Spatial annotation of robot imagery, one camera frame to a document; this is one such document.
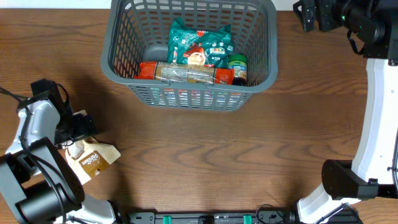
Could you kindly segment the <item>white brown bread bag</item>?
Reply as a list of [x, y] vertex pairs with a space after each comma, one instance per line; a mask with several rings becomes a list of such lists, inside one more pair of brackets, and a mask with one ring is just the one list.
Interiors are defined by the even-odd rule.
[[81, 185], [104, 172], [121, 156], [114, 145], [100, 143], [92, 136], [75, 142], [67, 141], [62, 149]]

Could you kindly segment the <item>green lidded small jar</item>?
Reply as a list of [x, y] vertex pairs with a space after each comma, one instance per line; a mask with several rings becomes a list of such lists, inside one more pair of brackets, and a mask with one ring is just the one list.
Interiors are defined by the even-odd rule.
[[247, 57], [242, 54], [232, 54], [228, 59], [228, 68], [234, 70], [233, 85], [246, 86], [248, 83]]

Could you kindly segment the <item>green Nescafe coffee bag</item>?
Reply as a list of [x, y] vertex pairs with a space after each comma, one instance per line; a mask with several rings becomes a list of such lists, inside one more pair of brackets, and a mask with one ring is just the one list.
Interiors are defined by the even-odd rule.
[[168, 63], [227, 68], [233, 51], [230, 25], [216, 31], [195, 30], [178, 18], [170, 27]]

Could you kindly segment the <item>orange snack packet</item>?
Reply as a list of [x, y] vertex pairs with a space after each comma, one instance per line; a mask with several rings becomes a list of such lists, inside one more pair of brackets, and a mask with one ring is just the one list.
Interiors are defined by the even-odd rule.
[[140, 64], [140, 72], [134, 78], [163, 82], [232, 85], [234, 69], [146, 61]]

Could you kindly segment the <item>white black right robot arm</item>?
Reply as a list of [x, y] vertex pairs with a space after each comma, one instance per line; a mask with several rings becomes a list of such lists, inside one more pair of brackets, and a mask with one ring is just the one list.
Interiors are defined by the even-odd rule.
[[347, 29], [357, 55], [367, 60], [363, 130], [353, 160], [329, 159], [321, 184], [297, 202], [290, 223], [326, 223], [358, 202], [397, 198], [397, 1], [299, 0], [303, 30]]

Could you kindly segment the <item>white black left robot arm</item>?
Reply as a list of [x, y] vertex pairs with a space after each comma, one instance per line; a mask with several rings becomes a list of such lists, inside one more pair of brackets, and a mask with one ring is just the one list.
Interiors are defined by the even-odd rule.
[[30, 98], [12, 94], [20, 119], [15, 139], [1, 156], [1, 195], [19, 223], [129, 223], [111, 200], [87, 195], [58, 152], [96, 134], [90, 115], [74, 114], [63, 86], [31, 83]]

